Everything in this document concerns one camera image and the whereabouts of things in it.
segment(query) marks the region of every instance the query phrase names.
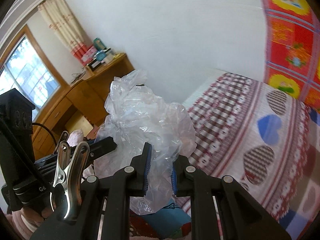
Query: blue heart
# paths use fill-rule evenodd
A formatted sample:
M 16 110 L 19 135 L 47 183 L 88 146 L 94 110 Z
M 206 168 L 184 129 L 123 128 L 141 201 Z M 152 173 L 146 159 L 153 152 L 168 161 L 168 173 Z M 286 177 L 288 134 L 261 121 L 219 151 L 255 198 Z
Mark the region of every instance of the blue heart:
M 281 128 L 281 125 L 281 119 L 274 114 L 258 120 L 259 133 L 262 140 L 268 145 L 277 144 L 279 141 L 278 129 Z

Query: crumpled plastic bag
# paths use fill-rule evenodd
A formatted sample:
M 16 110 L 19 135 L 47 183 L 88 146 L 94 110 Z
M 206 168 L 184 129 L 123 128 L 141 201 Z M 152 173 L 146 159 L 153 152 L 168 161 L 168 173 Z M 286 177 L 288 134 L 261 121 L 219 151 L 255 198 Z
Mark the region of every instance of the crumpled plastic bag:
M 167 104 L 147 86 L 138 86 L 146 80 L 141 70 L 114 78 L 105 103 L 110 115 L 96 141 L 112 136 L 117 148 L 94 161 L 95 174 L 105 178 L 129 166 L 133 157 L 142 154 L 145 142 L 152 145 L 147 194 L 130 199 L 130 208 L 138 215 L 157 212 L 167 205 L 173 194 L 172 163 L 178 154 L 189 157 L 196 148 L 187 110 L 178 103 Z

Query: wooden window frame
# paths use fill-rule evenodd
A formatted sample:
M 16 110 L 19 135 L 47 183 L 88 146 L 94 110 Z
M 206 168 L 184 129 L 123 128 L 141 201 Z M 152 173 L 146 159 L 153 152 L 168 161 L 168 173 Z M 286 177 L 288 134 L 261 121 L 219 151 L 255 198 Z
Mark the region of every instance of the wooden window frame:
M 67 82 L 63 79 L 63 77 L 59 74 L 59 72 L 55 69 L 55 67 L 52 65 L 52 63 L 50 62 L 50 60 L 47 58 L 47 56 L 45 55 L 45 53 L 42 51 L 42 49 L 40 48 L 38 42 L 36 41 L 36 39 L 34 38 L 34 36 L 32 35 L 28 25 L 25 25 L 17 34 L 16 36 L 12 39 L 12 41 L 10 42 L 10 44 L 8 45 L 8 47 L 5 49 L 4 53 L 2 54 L 1 58 L 0 58 L 0 66 L 1 66 L 1 71 L 4 65 L 4 62 L 6 61 L 6 59 L 9 57 L 9 55 L 12 53 L 12 51 L 14 50 L 14 48 L 17 46 L 18 42 L 21 40 L 21 38 L 23 36 L 26 36 L 27 39 L 29 40 L 29 42 L 31 43 L 32 47 L 35 49 L 36 53 L 38 54 L 38 56 L 40 57 L 40 59 L 42 60 L 42 62 L 44 63 L 44 65 L 46 66 L 46 68 L 48 69 L 48 71 L 51 73 L 51 75 L 55 78 L 55 80 L 59 83 L 60 87 L 59 89 L 55 92 L 58 93 L 59 91 L 65 89 L 66 87 L 68 87 L 69 85 L 67 84 Z

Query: window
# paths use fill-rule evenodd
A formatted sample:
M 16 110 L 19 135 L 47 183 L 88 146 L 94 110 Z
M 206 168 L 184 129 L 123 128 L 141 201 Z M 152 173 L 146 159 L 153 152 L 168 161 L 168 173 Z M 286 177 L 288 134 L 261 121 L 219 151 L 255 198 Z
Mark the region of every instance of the window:
M 36 106 L 32 112 L 34 120 L 46 101 L 59 89 L 60 84 L 32 46 L 30 35 L 31 33 L 26 34 L 26 29 L 20 33 L 18 42 L 13 44 L 7 57 L 2 60 L 0 94 L 16 88 Z

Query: window pane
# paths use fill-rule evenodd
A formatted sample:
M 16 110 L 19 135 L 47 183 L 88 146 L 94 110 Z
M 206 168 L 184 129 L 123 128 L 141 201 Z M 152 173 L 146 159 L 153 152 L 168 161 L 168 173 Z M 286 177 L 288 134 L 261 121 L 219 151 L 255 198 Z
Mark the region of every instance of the window pane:
M 26 36 L 8 57 L 0 76 L 0 94 L 16 88 L 35 104 L 34 119 L 39 109 L 59 87 Z

